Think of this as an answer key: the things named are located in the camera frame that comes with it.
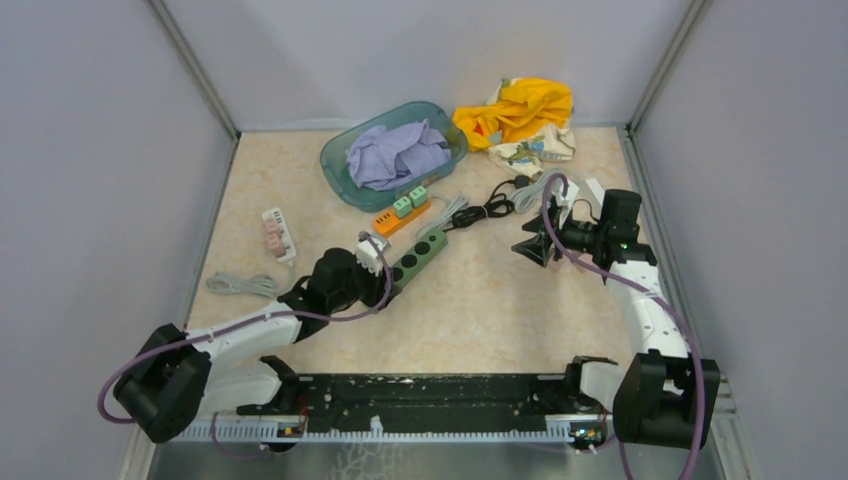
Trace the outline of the green power strip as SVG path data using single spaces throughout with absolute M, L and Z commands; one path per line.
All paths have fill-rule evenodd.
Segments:
M 422 240 L 404 253 L 392 265 L 393 283 L 405 289 L 436 258 L 448 244 L 447 234 L 440 229 L 428 231 Z

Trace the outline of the white power strip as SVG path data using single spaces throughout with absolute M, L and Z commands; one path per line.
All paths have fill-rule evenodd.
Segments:
M 294 261 L 297 257 L 297 248 L 295 246 L 295 243 L 294 243 L 293 237 L 291 235 L 290 229 L 289 229 L 289 227 L 286 223 L 285 217 L 284 217 L 282 211 L 279 208 L 271 208 L 269 210 L 264 211 L 261 214 L 262 223 L 263 223 L 264 218 L 269 218 L 269 217 L 274 218 L 277 221 L 277 223 L 279 224 L 280 233 L 281 233 L 280 236 L 283 240 L 283 243 L 287 247 L 287 253 L 283 258 L 279 258 L 279 259 L 277 259 L 275 257 L 274 258 L 279 263 L 293 265 Z
M 580 193 L 584 199 L 589 201 L 591 209 L 594 213 L 600 213 L 602 210 L 605 189 L 600 182 L 595 178 L 587 178 L 580 183 Z

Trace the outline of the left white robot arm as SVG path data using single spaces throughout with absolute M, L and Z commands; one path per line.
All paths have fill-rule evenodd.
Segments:
M 404 275 L 387 263 L 382 248 L 369 242 L 360 247 L 356 253 L 326 250 L 311 274 L 254 313 L 194 331 L 157 328 L 101 388 L 99 414 L 165 443 L 197 418 L 222 411 L 292 411 L 300 399 L 297 374 L 271 350 L 354 320 L 346 311 L 356 303 L 366 308 L 362 317 L 373 315 L 402 290 Z

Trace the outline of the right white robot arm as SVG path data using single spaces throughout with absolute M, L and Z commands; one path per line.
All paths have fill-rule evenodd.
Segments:
M 592 222 L 575 219 L 564 199 L 551 194 L 539 215 L 522 227 L 532 238 L 512 249 L 540 266 L 568 254 L 590 255 L 590 269 L 600 271 L 627 329 L 634 352 L 630 365 L 577 360 L 577 375 L 563 385 L 567 406 L 588 412 L 601 403 L 625 443 L 704 447 L 721 372 L 711 359 L 695 360 L 665 307 L 657 258 L 639 239 L 641 203 L 635 192 L 607 190 L 600 218 Z

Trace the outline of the green charger plug left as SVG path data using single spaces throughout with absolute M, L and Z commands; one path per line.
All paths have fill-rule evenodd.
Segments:
M 392 210 L 398 219 L 408 216 L 413 209 L 414 205 L 408 196 L 403 196 L 392 204 Z

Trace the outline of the green charger plug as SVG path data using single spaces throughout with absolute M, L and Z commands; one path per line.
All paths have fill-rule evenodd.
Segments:
M 403 196 L 392 204 L 392 210 L 398 219 L 408 216 L 413 209 L 414 205 L 408 196 Z
M 424 186 L 417 186 L 408 193 L 407 197 L 410 200 L 412 207 L 417 209 L 428 201 L 429 194 Z

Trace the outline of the green charger plug right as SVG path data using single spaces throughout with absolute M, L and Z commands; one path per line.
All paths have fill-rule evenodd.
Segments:
M 407 197 L 410 200 L 412 207 L 417 209 L 428 201 L 429 194 L 424 186 L 417 186 L 408 193 Z

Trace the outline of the orange power strip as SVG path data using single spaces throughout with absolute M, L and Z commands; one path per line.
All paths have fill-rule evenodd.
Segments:
M 420 208 L 413 209 L 413 211 L 406 217 L 402 219 L 398 219 L 393 210 L 392 206 L 385 210 L 384 212 L 378 214 L 372 221 L 373 230 L 381 235 L 382 237 L 389 238 L 393 234 L 397 233 L 399 230 L 406 227 L 408 224 L 416 220 L 420 217 L 424 212 L 426 212 L 431 206 L 431 200 L 422 205 Z

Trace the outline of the cream dinosaur print cloth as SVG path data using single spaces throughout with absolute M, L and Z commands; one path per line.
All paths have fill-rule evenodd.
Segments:
M 487 104 L 495 100 L 495 94 Z M 497 165 L 518 175 L 537 177 L 545 163 L 566 162 L 575 156 L 577 145 L 570 119 L 562 128 L 549 125 L 533 137 L 517 143 L 502 143 L 486 151 Z

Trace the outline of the teal plastic basin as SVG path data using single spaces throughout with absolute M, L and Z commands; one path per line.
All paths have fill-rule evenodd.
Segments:
M 393 129 L 425 119 L 447 140 L 452 157 L 445 165 L 394 190 L 374 191 L 359 188 L 354 184 L 347 171 L 346 158 L 348 149 L 362 133 L 377 125 L 385 125 L 388 129 Z M 413 188 L 428 186 L 446 177 L 453 172 L 458 162 L 467 153 L 468 140 L 465 134 L 454 125 L 441 107 L 427 101 L 413 101 L 382 113 L 332 138 L 322 148 L 319 162 L 328 184 L 345 203 L 365 212 L 377 212 L 389 207 L 397 198 Z

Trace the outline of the purple cloth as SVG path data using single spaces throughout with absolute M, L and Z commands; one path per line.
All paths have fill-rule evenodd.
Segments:
M 452 155 L 446 138 L 427 119 L 362 133 L 347 152 L 347 171 L 359 188 L 389 191 L 445 165 Z

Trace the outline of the yellow cloth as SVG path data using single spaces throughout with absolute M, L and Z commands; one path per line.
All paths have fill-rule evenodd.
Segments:
M 562 128 L 572 110 L 568 85 L 521 77 L 502 81 L 488 104 L 456 108 L 452 121 L 465 134 L 469 148 L 477 151 L 523 141 L 549 125 Z

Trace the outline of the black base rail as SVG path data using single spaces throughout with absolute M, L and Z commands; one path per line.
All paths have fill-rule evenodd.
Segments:
M 598 448 L 612 414 L 563 374 L 310 374 L 242 416 L 290 417 L 304 440 L 566 443 Z

